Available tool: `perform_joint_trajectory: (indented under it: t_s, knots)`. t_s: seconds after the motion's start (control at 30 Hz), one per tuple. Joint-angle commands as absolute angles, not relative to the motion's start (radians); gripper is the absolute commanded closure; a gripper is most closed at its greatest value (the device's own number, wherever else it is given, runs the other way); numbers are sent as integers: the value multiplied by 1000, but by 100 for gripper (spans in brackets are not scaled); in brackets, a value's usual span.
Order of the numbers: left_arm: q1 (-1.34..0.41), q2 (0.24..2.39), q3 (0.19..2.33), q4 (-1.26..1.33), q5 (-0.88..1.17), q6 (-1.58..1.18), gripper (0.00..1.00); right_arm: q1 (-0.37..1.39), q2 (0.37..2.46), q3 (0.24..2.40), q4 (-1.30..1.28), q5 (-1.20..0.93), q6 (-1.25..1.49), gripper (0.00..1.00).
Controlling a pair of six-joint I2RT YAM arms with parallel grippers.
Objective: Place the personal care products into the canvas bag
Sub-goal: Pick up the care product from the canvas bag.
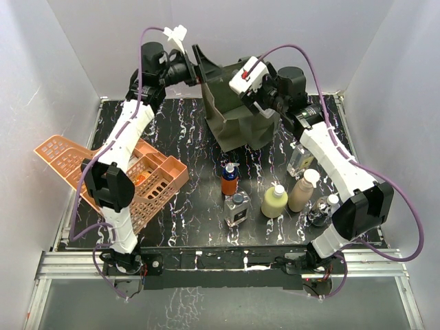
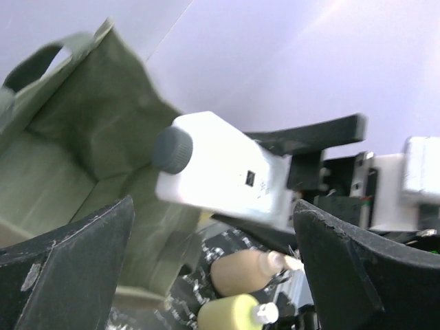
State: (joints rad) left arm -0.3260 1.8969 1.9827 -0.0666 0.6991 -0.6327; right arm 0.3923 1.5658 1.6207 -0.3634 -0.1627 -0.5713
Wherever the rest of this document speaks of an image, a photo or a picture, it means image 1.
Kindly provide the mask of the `olive green canvas bag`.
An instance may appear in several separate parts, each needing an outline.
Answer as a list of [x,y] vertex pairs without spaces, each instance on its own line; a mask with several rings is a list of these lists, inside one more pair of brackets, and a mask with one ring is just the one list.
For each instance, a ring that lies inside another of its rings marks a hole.
[[225,66],[220,77],[201,85],[206,122],[223,152],[248,145],[259,150],[269,144],[279,128],[280,115],[254,115],[229,87],[243,61]]

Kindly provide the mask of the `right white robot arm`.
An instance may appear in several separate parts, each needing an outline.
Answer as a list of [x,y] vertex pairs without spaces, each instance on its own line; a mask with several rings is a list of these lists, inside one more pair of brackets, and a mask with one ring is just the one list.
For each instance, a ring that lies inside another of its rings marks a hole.
[[311,152],[336,187],[341,206],[329,227],[296,259],[297,266],[321,273],[337,251],[387,220],[394,190],[351,163],[350,152],[330,134],[322,107],[308,101],[305,84],[298,67],[275,70],[270,63],[251,58],[230,81],[230,88],[253,113],[279,113],[285,129]]

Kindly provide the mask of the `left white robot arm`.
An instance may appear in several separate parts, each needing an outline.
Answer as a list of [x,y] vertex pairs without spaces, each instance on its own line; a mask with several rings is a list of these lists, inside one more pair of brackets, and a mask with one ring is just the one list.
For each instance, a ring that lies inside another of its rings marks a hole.
[[135,274],[142,266],[142,257],[135,251],[138,239],[129,210],[135,199],[135,184],[128,176],[135,146],[163,103],[167,87],[179,83],[194,86],[223,73],[223,67],[209,60],[198,45],[192,50],[194,63],[178,47],[166,52],[158,42],[140,46],[138,69],[130,79],[119,120],[97,155],[81,164],[80,182],[85,184],[111,234],[104,259],[127,274]]

